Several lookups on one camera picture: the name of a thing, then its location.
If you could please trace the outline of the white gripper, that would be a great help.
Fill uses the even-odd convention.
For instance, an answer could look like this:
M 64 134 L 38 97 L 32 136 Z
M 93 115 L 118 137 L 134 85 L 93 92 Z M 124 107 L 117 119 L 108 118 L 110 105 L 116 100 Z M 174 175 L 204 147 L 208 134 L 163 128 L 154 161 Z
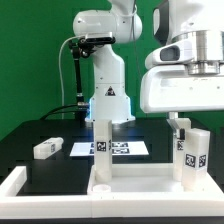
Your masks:
M 144 113 L 168 113 L 173 135 L 185 139 L 177 112 L 224 109 L 224 70 L 217 75 L 189 75 L 184 65 L 156 66 L 142 78 L 140 108 Z

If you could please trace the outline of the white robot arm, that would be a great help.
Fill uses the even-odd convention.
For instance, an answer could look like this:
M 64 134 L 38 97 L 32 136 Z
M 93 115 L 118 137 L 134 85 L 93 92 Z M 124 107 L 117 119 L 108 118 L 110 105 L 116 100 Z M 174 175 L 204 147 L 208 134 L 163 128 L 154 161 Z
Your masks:
M 86 122 L 132 121 L 125 65 L 112 49 L 140 37 L 134 0 L 108 0 L 111 9 L 78 13 L 73 30 L 80 54 L 93 58 L 94 94 Z M 163 0 L 153 12 L 161 47 L 145 59 L 140 108 L 145 113 L 224 109 L 224 0 Z

